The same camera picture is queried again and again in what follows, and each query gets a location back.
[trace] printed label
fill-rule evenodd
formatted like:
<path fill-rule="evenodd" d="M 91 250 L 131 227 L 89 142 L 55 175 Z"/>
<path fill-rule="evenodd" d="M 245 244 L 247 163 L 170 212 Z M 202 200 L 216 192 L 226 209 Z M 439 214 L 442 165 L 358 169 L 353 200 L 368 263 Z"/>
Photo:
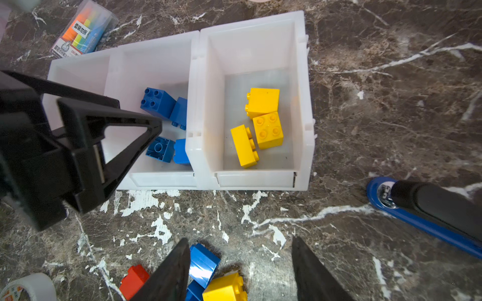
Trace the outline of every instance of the printed label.
<path fill-rule="evenodd" d="M 59 38 L 57 42 L 55 42 L 52 50 L 61 57 L 71 57 L 82 54 L 72 47 L 69 41 L 64 41 L 62 38 Z"/>
<path fill-rule="evenodd" d="M 87 38 L 87 35 L 90 32 L 90 29 L 84 26 L 84 24 L 82 24 L 81 22 L 79 22 L 79 20 L 75 21 L 74 26 L 72 26 L 72 29 L 78 34 L 80 34 L 80 36 L 82 36 L 84 39 Z"/>
<path fill-rule="evenodd" d="M 16 289 L 15 286 L 9 287 L 7 293 L 2 296 L 2 301 L 18 301 L 22 290 L 22 287 L 17 287 Z"/>

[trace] plastic packaging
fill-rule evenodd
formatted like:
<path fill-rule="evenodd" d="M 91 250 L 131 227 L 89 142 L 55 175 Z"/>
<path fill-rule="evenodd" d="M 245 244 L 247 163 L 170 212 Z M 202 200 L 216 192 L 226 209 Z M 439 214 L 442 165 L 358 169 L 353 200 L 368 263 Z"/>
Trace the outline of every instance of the plastic packaging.
<path fill-rule="evenodd" d="M 50 52 L 59 58 L 93 52 L 118 23 L 113 13 L 91 0 L 84 0 Z"/>

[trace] white tape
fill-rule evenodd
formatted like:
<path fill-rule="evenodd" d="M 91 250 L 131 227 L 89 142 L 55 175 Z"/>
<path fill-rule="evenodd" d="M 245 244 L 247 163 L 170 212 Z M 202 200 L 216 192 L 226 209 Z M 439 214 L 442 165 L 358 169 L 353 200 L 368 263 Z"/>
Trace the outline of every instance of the white tape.
<path fill-rule="evenodd" d="M 30 274 L 10 282 L 1 291 L 1 301 L 18 301 L 22 290 L 26 290 L 30 301 L 56 301 L 57 294 L 52 280 L 44 273 Z"/>

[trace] white plastic bin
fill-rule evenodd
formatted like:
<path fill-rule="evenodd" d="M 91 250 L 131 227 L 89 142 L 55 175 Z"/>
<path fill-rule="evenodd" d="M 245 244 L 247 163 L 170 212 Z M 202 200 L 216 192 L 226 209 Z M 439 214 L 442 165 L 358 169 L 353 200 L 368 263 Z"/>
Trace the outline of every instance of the white plastic bin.
<path fill-rule="evenodd" d="M 194 122 L 186 150 L 201 189 L 306 190 L 314 151 L 307 36 L 302 11 L 201 30 Z M 230 129 L 244 124 L 251 88 L 280 89 L 284 141 L 256 149 L 258 164 L 240 166 Z"/>
<path fill-rule="evenodd" d="M 307 39 L 303 12 L 285 13 L 54 60 L 48 79 L 116 98 L 121 109 L 143 114 L 147 87 L 188 99 L 187 130 L 165 121 L 161 136 L 186 138 L 191 166 L 142 154 L 118 189 L 306 190 L 314 151 Z M 280 89 L 284 142 L 257 148 L 258 164 L 245 170 L 230 129 L 244 124 L 254 133 L 244 111 L 251 88 Z M 51 127 L 62 126 L 55 97 L 45 95 L 44 107 Z M 143 131 L 107 127 L 106 161 Z"/>
<path fill-rule="evenodd" d="M 144 90 L 162 89 L 174 99 L 195 101 L 191 83 L 196 82 L 196 61 L 191 63 L 198 46 L 199 32 L 147 40 L 119 46 L 111 56 L 105 95 L 118 99 L 120 108 L 148 114 L 140 108 Z M 141 127 L 108 127 L 102 141 L 106 161 L 145 131 Z M 163 121 L 161 136 L 176 141 L 186 138 L 186 131 Z M 139 156 L 118 189 L 197 189 L 194 171 L 189 165 L 161 162 Z"/>
<path fill-rule="evenodd" d="M 66 86 L 104 94 L 110 55 L 114 49 L 92 52 L 78 57 L 53 60 L 50 64 L 48 80 Z M 50 127 L 54 130 L 64 126 L 57 107 L 58 96 L 44 94 L 42 103 Z"/>

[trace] highlighter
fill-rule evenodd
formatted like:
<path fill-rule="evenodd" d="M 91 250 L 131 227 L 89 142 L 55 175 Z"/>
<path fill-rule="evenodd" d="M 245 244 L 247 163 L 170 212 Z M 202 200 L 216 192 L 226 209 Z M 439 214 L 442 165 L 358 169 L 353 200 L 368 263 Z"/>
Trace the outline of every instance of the highlighter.
<path fill-rule="evenodd" d="M 62 38 L 64 40 L 71 41 L 71 42 L 73 40 L 75 40 L 75 38 L 77 37 L 77 32 L 75 32 L 75 30 L 72 29 L 72 27 L 74 26 L 75 22 L 77 22 L 77 21 L 84 24 L 85 20 L 87 20 L 87 18 L 89 17 L 89 14 L 90 14 L 91 10 L 92 10 L 91 7 L 85 7 L 82 10 L 82 12 L 77 16 L 77 18 L 75 18 L 75 20 L 72 22 L 72 24 L 70 24 L 70 26 L 68 27 L 65 34 L 62 36 Z"/>

